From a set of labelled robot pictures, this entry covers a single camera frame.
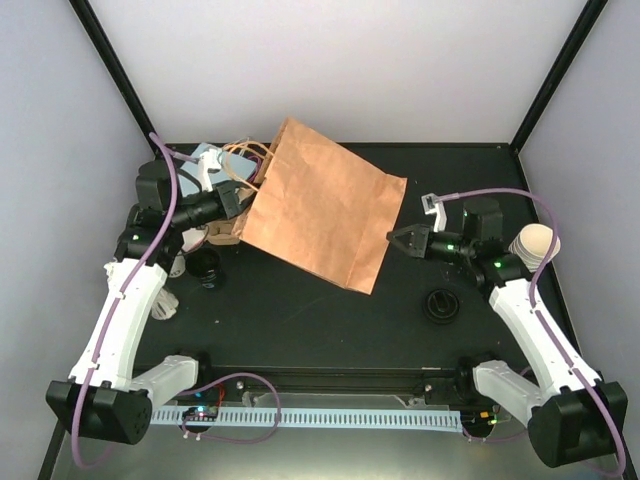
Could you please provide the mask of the light blue paper bag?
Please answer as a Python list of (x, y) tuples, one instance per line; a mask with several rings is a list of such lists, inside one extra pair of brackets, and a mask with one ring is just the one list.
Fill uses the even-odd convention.
[[(238, 153), (229, 154), (221, 147), (214, 146), (212, 144), (199, 144), (190, 156), (198, 161), (200, 156), (208, 151), (212, 152), (212, 157), (217, 162), (223, 160), (225, 164), (231, 168), (233, 173), (243, 180), (252, 182), (253, 178), (257, 174), (258, 163), (255, 160), (249, 159), (248, 157)], [(180, 190), (183, 197), (197, 194), (205, 190), (199, 182), (200, 171), (201, 169), (198, 164), (193, 162), (185, 162), (177, 169)], [(215, 164), (214, 168), (209, 170), (208, 175), (212, 186), (232, 180), (232, 177), (230, 177), (222, 166), (218, 164)]]

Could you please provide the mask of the paper cup stack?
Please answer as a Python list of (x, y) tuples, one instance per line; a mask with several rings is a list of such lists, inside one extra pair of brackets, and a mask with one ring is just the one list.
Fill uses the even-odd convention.
[(183, 252), (179, 252), (173, 260), (168, 276), (178, 278), (186, 272), (186, 260)]
[(524, 226), (508, 246), (508, 251), (521, 259), (525, 267), (535, 273), (542, 268), (543, 259), (553, 240), (553, 230), (543, 224)]

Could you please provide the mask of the left paper cup stack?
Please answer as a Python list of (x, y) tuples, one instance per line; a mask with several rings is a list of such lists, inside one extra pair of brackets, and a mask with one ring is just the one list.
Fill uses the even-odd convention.
[(178, 278), (186, 272), (186, 260), (183, 252), (179, 252), (173, 260), (168, 276)]

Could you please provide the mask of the brown pulp cup carrier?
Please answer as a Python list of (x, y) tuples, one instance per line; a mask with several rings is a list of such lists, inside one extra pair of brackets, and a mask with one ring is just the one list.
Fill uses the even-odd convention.
[(237, 245), (241, 241), (241, 233), (246, 224), (247, 216), (239, 215), (232, 219), (216, 220), (207, 224), (206, 241), (215, 246)]

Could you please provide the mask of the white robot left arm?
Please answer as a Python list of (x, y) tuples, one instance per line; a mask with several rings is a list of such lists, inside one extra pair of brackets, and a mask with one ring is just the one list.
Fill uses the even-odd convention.
[(240, 184), (211, 183), (197, 176), (200, 191), (183, 195), (177, 172), (151, 161), (138, 170), (137, 201), (105, 267), (108, 295), (94, 331), (65, 381), (53, 381), (46, 402), (65, 430), (78, 437), (134, 445), (151, 415), (182, 391), (193, 399), (214, 388), (213, 372), (196, 357), (170, 355), (145, 373), (134, 360), (153, 306), (181, 250), (185, 233), (212, 221), (234, 218), (246, 208)]

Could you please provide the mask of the black aluminium rail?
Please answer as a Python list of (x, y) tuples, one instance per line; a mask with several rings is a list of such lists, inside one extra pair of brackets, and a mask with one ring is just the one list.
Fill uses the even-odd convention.
[(265, 378), (279, 393), (424, 396), (446, 404), (462, 400), (453, 368), (214, 368), (216, 378), (240, 372)]

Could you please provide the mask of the black coffee cup lid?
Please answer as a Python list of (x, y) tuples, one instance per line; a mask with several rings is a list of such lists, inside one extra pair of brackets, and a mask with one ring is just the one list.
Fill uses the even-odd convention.
[(448, 325), (459, 314), (460, 302), (452, 291), (435, 289), (424, 297), (422, 311), (425, 317), (434, 324)]

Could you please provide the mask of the brown paper bag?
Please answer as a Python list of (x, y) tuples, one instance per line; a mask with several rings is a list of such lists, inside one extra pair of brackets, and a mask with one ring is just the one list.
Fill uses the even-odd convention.
[(240, 241), (343, 289), (371, 294), (407, 181), (287, 118), (255, 198), (236, 221)]

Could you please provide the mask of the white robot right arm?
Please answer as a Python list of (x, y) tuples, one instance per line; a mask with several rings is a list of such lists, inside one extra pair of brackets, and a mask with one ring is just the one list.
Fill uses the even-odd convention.
[(534, 271), (504, 244), (499, 203), (471, 195), (464, 200), (461, 232), (447, 230), (443, 199), (428, 194), (423, 209), (434, 224), (396, 229), (387, 239), (410, 257), (443, 261), (467, 274), (515, 338), (534, 378), (501, 360), (475, 362), (455, 377), (457, 396), (467, 403), (487, 397), (505, 408), (526, 428), (535, 453), (549, 467), (613, 455), (618, 466), (611, 474), (622, 475), (628, 460), (624, 389), (604, 381), (552, 318)]

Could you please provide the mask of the white plastic cutlery bundle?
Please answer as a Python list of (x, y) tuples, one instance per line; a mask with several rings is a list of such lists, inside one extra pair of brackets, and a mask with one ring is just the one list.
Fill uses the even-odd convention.
[[(111, 261), (104, 265), (107, 276), (107, 285), (109, 291), (116, 291), (117, 296), (124, 298), (126, 294), (133, 291), (133, 284), (127, 287), (124, 294), (120, 292), (122, 284), (138, 264), (135, 259), (124, 259), (122, 261)], [(179, 301), (177, 297), (171, 293), (165, 286), (157, 293), (150, 309), (150, 316), (154, 320), (169, 320), (178, 310)]]

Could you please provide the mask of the right paper cup stack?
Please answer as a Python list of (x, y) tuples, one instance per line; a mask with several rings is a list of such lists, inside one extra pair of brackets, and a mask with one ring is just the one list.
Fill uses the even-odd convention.
[(508, 246), (508, 251), (521, 259), (525, 267), (535, 273), (542, 268), (543, 259), (553, 240), (553, 230), (543, 224), (524, 226)]

